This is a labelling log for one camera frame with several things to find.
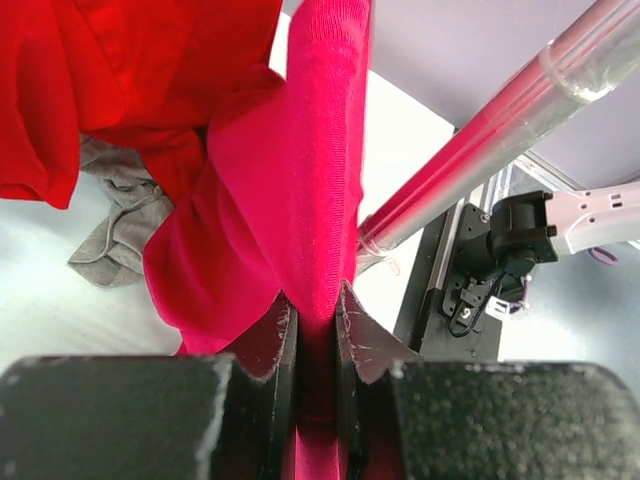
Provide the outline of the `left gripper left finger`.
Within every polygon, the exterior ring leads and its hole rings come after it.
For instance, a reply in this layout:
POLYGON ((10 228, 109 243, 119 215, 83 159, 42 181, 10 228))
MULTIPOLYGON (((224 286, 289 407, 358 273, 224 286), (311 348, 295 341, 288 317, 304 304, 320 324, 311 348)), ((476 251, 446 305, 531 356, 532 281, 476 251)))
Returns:
POLYGON ((221 353, 31 357, 1 377, 5 479, 290 479, 298 314, 221 353))

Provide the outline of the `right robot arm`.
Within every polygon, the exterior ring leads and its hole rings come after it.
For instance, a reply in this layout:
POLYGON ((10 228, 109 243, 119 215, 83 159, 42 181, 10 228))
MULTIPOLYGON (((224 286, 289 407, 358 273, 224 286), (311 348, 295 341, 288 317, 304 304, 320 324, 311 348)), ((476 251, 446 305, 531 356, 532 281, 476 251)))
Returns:
POLYGON ((490 221, 492 255, 513 277, 564 256, 638 239, 637 182, 507 197, 494 205, 490 221))

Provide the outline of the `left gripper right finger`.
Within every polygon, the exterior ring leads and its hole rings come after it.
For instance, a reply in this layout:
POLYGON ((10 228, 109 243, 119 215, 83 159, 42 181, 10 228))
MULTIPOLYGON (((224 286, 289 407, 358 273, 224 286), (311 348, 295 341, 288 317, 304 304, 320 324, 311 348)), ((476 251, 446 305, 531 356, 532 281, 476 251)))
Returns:
POLYGON ((428 361, 343 284, 335 316, 345 479, 635 479, 639 407, 592 363, 428 361))

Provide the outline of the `magenta t shirt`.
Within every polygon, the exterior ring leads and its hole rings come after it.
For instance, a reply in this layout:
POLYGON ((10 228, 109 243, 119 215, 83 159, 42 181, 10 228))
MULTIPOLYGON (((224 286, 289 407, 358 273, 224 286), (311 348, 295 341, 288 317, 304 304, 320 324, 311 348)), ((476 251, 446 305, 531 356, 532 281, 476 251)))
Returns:
POLYGON ((299 314, 296 475, 342 477, 333 315, 355 274, 371 4, 306 1, 287 71, 253 72, 209 127, 194 189, 149 241, 144 270, 184 354, 215 354, 284 293, 299 314))

